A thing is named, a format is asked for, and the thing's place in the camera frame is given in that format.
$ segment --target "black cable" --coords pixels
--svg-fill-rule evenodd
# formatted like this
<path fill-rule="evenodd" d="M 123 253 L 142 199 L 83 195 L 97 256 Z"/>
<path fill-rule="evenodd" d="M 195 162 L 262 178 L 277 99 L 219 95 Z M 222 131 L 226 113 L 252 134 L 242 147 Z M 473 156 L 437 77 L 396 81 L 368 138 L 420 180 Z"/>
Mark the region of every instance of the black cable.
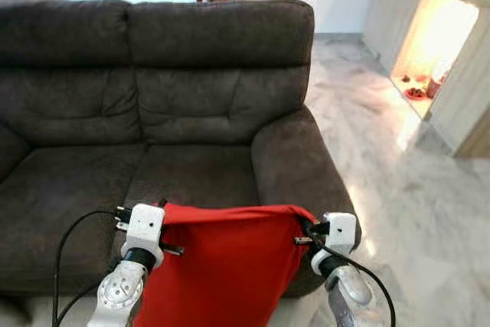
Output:
<path fill-rule="evenodd" d="M 309 237 L 310 239 L 312 239 L 316 243 L 316 245 L 321 247 L 323 250 L 329 252 L 333 256 L 340 258 L 341 260 L 344 260 L 347 263 L 350 263 L 352 266 L 356 267 L 358 270 L 364 271 L 374 281 L 376 281 L 376 283 L 381 288 L 381 291 L 383 292 L 384 297 L 386 298 L 386 300 L 388 302 L 388 308 L 390 308 L 390 325 L 391 325 L 391 327 L 395 327 L 397 325 L 397 317 L 396 317 L 396 313 L 395 313 L 395 307 L 393 305 L 393 300 L 391 300 L 390 294 L 389 294 L 387 288 L 381 282 L 381 280 L 371 270 L 369 270 L 367 267 L 364 267 L 361 264 L 355 262 L 354 260 L 351 260 L 350 258 L 346 257 L 345 255 L 337 253 L 334 250 L 330 249 L 329 247 L 325 246 L 323 244 L 322 239 L 319 236 L 313 234 L 307 227 L 305 227 L 303 230 L 304 230 L 306 236 Z"/>
<path fill-rule="evenodd" d="M 68 311 L 70 310 L 70 308 L 72 306 L 74 306 L 74 304 L 78 300 L 80 300 L 81 298 L 83 298 L 86 294 L 88 294 L 92 290 L 94 290 L 97 287 L 99 287 L 99 285 L 100 285 L 100 281 L 97 281 L 96 283 L 93 283 L 92 285 L 87 286 L 77 296 L 75 296 L 68 304 L 66 304 L 66 306 L 63 308 L 63 310 L 61 311 L 60 315 L 57 318 L 57 322 L 56 322 L 55 327 L 59 327 L 59 325 L 61 324 L 61 321 L 63 321 L 63 318 L 65 317 L 65 315 L 68 313 Z"/>
<path fill-rule="evenodd" d="M 98 211 L 92 211 L 89 212 L 88 214 L 85 214 L 84 216 L 80 217 L 78 220 L 72 223 L 72 225 L 68 228 L 68 230 L 63 234 L 63 237 L 60 240 L 60 243 L 58 244 L 58 248 L 56 250 L 56 258 L 54 260 L 54 290 L 53 290 L 53 311 L 51 315 L 51 326 L 52 327 L 57 327 L 58 326 L 58 299 L 60 295 L 60 259 L 61 259 L 61 252 L 63 251 L 64 244 L 67 242 L 68 236 L 70 236 L 71 232 L 73 229 L 82 221 L 85 220 L 87 217 L 92 216 L 93 214 L 110 214 L 112 216 L 115 215 L 114 212 L 111 211 L 103 211 L 103 210 L 98 210 Z"/>

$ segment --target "sofa armrest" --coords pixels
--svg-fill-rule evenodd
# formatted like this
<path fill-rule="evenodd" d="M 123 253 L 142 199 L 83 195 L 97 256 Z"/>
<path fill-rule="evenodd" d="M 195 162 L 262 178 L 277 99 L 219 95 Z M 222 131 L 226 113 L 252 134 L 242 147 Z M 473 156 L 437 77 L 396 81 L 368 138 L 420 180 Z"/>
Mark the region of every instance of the sofa armrest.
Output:
<path fill-rule="evenodd" d="M 316 121 L 305 106 L 256 134 L 252 163 L 261 204 L 295 204 L 318 219 L 326 211 L 355 214 Z M 355 246 L 360 240 L 358 221 Z"/>
<path fill-rule="evenodd" d="M 0 181 L 31 151 L 31 146 L 0 123 Z"/>

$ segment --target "seat cushion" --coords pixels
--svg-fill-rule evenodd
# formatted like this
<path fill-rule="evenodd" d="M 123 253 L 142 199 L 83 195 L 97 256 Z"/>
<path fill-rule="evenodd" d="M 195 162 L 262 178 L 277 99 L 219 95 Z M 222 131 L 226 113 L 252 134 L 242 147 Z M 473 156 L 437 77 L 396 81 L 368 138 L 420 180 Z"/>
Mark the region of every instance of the seat cushion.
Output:
<path fill-rule="evenodd" d="M 52 291 L 54 256 L 81 215 L 121 205 L 144 145 L 35 149 L 0 184 L 0 292 Z M 61 291 L 101 277 L 114 237 L 109 215 L 87 218 L 61 260 Z"/>
<path fill-rule="evenodd" d="M 199 208 L 257 205 L 249 146 L 151 146 L 126 205 L 172 203 Z"/>

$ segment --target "white marble floor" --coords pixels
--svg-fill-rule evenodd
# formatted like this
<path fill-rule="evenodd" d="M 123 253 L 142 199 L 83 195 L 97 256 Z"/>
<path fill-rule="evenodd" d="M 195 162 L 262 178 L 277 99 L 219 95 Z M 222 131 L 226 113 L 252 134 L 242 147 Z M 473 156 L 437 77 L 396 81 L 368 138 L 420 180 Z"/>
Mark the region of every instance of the white marble floor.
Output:
<path fill-rule="evenodd" d="M 361 43 L 315 40 L 306 104 L 361 221 L 352 256 L 385 282 L 398 325 L 488 325 L 490 160 L 442 155 Z M 33 326 L 48 325 L 49 301 L 30 306 Z M 83 300 L 66 325 L 82 326 L 92 308 Z M 326 325 L 323 289 L 282 300 L 269 324 Z"/>

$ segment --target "sofa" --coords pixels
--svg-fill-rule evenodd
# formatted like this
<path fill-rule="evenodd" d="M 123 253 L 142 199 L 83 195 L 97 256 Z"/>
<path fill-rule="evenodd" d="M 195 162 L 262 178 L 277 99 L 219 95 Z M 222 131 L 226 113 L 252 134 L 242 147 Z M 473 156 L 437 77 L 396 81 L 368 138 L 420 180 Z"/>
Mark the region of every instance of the sofa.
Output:
<path fill-rule="evenodd" d="M 354 213 L 303 104 L 313 30 L 293 0 L 0 5 L 0 294 L 49 295 L 57 243 L 88 211 Z M 113 220 L 84 221 L 61 292 L 101 278 L 119 244 Z M 321 283 L 305 257 L 284 295 Z"/>

